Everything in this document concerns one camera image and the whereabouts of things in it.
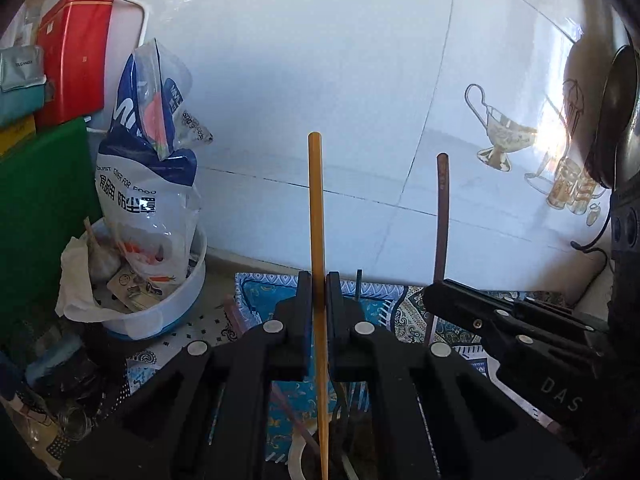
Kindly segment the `mauve purple chopstick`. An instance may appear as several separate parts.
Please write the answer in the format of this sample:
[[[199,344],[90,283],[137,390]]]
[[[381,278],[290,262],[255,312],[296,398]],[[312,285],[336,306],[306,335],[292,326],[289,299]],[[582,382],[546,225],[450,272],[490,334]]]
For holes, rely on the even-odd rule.
[[[260,327],[255,332],[254,327],[250,327],[241,314],[240,307],[232,296],[225,296],[222,302],[224,313],[232,325],[233,330],[241,341],[240,358],[242,364],[248,364],[250,374],[257,375],[257,381],[262,387],[262,393],[266,393],[267,380],[271,378],[272,366],[269,363],[269,341],[268,334]],[[299,437],[308,445],[315,456],[321,454],[320,444],[314,440],[311,432],[303,423],[303,419],[296,414],[288,398],[281,388],[273,384],[269,393],[270,402],[277,404],[288,421],[293,425]]]

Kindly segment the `white blue-rimmed bowl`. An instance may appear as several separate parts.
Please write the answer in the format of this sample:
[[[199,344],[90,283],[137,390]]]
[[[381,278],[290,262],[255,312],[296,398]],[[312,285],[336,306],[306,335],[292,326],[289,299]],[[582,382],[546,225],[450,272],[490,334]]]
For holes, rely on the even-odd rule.
[[[200,296],[207,249],[202,229],[194,233],[186,280],[178,286],[145,281],[126,262],[110,280],[93,283],[88,240],[88,234],[73,237],[62,252],[58,316],[77,323],[99,323],[117,337],[143,340],[170,330]]]

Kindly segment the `red tin box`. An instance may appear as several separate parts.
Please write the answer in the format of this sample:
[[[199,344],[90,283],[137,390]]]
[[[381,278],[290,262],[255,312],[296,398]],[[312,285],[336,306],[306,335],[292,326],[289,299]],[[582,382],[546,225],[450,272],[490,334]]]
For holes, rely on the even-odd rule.
[[[39,128],[55,127],[104,107],[105,53],[114,0],[58,0],[41,20],[46,97]]]

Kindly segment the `white ceramic utensil cup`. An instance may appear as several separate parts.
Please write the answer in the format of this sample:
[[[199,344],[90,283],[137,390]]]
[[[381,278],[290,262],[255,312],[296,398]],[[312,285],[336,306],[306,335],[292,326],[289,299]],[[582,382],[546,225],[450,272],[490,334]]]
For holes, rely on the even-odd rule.
[[[308,446],[309,444],[303,434],[297,428],[294,428],[292,443],[288,451],[288,475],[292,480],[304,480],[306,478],[303,468],[303,455]],[[341,466],[338,467],[338,472],[345,479],[358,479],[358,474],[345,453],[341,455]]]

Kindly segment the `green cutting board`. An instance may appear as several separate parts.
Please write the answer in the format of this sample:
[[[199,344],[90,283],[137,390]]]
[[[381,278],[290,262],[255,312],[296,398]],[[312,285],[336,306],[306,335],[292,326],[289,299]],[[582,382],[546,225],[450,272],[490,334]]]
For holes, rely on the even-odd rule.
[[[1,351],[25,361],[55,321],[61,255],[101,217],[85,121],[38,134],[1,159]]]

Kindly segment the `orange yellow chopstick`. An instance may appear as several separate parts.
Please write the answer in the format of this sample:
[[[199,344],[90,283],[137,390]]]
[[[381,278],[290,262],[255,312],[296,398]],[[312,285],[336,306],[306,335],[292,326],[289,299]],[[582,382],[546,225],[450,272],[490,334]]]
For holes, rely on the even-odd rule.
[[[314,309],[314,369],[316,370],[317,424],[321,448],[321,479],[329,479],[329,365],[326,325],[326,257],[324,256],[324,210],[322,178],[322,137],[308,136],[309,220]]]

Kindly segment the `blue white plastic bag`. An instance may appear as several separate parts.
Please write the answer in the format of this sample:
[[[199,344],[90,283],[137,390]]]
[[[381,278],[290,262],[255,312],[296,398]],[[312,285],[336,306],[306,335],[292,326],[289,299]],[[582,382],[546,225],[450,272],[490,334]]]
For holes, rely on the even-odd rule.
[[[198,216],[195,149],[212,142],[188,109],[192,76],[157,40],[137,47],[117,88],[110,128],[96,155],[103,219],[131,269],[179,285]]]

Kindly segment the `dark green chopstick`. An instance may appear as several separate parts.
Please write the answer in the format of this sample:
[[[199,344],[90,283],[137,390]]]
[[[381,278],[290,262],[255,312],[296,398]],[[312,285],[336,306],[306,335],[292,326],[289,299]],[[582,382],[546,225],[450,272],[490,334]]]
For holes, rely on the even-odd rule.
[[[361,298],[361,286],[362,286],[362,269],[358,269],[356,273],[354,298],[355,301],[360,302]]]

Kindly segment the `patterned patchwork table mat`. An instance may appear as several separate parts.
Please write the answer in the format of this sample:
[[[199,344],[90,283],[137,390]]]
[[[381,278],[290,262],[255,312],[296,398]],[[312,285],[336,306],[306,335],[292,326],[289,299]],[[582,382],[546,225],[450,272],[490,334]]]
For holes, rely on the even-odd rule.
[[[300,274],[272,320],[237,342],[194,342],[129,402],[116,479],[280,479],[266,462],[268,404],[279,380],[314,373],[322,478],[354,473],[341,446],[349,409],[329,408],[331,386],[367,387],[381,479],[573,479],[582,465],[461,356],[406,344],[369,323],[340,278]]]

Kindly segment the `teal tissue box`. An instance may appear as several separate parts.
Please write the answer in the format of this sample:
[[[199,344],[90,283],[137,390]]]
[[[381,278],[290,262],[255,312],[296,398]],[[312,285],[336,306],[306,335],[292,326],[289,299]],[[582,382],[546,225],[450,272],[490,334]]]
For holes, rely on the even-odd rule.
[[[1,51],[0,126],[2,128],[40,110],[46,96],[47,76],[39,46]]]

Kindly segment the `brown chopstick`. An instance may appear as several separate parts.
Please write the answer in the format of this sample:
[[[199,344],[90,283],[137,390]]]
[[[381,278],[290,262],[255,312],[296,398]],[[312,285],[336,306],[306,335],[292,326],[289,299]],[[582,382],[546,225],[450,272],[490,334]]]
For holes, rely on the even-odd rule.
[[[449,230],[449,157],[437,155],[437,229],[433,285],[444,280]]]

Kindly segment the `black hanging wok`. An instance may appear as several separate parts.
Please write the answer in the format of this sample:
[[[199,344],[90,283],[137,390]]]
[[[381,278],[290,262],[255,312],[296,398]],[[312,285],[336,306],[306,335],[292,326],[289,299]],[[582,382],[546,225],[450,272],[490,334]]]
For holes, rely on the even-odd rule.
[[[625,44],[616,51],[608,70],[597,128],[585,162],[588,174],[602,188],[614,188],[617,145],[631,122],[638,84],[638,55],[631,44]]]

